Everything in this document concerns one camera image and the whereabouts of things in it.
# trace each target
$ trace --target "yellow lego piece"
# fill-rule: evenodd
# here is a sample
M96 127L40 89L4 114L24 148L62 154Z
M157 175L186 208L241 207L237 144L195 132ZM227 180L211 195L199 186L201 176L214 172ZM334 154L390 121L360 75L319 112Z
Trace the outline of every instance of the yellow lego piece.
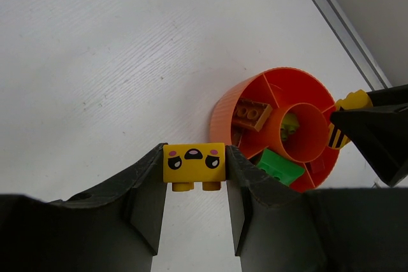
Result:
M336 102L336 111L355 110L358 108L372 108L372 101L364 90L351 92L345 99ZM340 150L350 139L342 131L337 129L333 124L329 125L329 142L328 146L332 149Z
M163 147L163 181L173 184L173 191L194 189L203 182L203 190L220 190L225 181L225 144L196 143Z
M294 135L299 127L298 117L295 114L287 113L280 125L280 139L287 141L289 135Z

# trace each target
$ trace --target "white wall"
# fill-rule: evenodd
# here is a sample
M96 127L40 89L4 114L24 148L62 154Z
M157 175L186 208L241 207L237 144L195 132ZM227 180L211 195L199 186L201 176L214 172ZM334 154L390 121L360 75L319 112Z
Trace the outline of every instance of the white wall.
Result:
M337 1L390 82L407 84L407 0Z

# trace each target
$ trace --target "brown lego brick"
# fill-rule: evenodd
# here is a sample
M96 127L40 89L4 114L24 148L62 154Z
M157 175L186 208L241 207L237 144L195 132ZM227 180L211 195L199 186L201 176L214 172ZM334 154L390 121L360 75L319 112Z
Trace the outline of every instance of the brown lego brick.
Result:
M321 157L318 157L314 161L307 162L306 167L310 173L320 173L326 170L326 166L324 165L324 160Z
M232 124L259 132L271 112L272 107L267 103L240 98L234 109Z

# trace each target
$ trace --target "black stripe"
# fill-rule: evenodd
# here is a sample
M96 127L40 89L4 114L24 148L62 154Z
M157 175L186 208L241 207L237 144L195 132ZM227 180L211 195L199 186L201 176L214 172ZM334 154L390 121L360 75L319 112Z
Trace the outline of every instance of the black stripe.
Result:
M343 132L341 132L340 133L340 136L339 136L339 138L338 138L338 140L337 140L337 143L336 143L336 147L335 148L340 148L341 147L341 145L342 145L342 142L343 142L343 139L344 139L344 133Z
M333 147L334 139L336 138L336 134L338 131L339 129L336 126L333 126L333 131L331 132L330 141L329 141L329 147Z

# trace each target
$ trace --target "lego stud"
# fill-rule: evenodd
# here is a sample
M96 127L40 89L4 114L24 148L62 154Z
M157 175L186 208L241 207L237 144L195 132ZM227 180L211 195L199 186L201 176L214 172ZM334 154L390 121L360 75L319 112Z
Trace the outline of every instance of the lego stud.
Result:
M280 125L280 140L287 141L299 129L299 121L295 114L287 113Z
M245 117L247 112L248 112L247 108L238 108L237 116L241 118Z
M259 117L259 114L257 110L251 110L248 112L247 118L249 120L254 120L254 119L257 119L258 117Z
M171 189L177 192L190 191L194 189L194 183L173 183Z
M203 182L204 191L217 191L221 189L221 182Z

